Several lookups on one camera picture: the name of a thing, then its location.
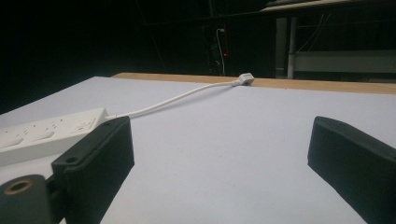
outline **power strip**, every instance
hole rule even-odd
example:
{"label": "power strip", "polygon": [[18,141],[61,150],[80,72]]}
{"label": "power strip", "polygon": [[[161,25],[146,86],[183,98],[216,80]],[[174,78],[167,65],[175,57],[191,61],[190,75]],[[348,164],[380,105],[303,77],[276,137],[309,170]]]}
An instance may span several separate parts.
{"label": "power strip", "polygon": [[104,108],[97,108],[1,129],[0,166],[63,153],[106,116]]}

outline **white plug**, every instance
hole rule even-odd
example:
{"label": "white plug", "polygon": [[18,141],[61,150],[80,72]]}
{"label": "white plug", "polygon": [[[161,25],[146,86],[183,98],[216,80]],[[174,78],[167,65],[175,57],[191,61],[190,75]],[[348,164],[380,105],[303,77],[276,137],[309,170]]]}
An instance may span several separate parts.
{"label": "white plug", "polygon": [[251,73],[244,73],[238,77],[240,86],[250,86],[250,84],[254,81],[254,76]]}

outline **white tabletop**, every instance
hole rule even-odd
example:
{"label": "white tabletop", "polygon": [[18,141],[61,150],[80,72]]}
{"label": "white tabletop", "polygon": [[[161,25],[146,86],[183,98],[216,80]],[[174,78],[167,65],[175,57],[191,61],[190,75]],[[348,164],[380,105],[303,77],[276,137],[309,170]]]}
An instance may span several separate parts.
{"label": "white tabletop", "polygon": [[[154,105],[200,83],[94,77],[0,116],[0,128]],[[307,166],[315,116],[396,147],[396,95],[219,87],[131,120],[135,167],[102,223],[364,223]],[[57,156],[0,167],[50,176]]]}

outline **screw hole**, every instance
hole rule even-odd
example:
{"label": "screw hole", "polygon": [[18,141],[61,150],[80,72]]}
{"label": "screw hole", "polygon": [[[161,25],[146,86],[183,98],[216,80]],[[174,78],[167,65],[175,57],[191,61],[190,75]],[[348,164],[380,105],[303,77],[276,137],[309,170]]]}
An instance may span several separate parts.
{"label": "screw hole", "polygon": [[31,179],[20,180],[8,186],[5,189],[5,194],[12,195],[12,194],[21,193],[32,186],[33,186],[33,181]]}
{"label": "screw hole", "polygon": [[75,162],[75,161],[77,161],[77,160],[78,160],[77,157],[70,157],[69,159],[66,160],[66,162],[67,162],[67,163],[72,163],[72,162]]}

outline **socket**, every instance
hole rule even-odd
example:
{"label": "socket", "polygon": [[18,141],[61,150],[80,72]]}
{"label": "socket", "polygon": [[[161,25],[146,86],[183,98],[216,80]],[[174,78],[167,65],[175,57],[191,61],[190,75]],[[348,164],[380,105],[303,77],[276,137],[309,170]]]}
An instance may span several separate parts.
{"label": "socket", "polygon": [[106,121],[104,108],[0,130],[0,166],[64,153]]}

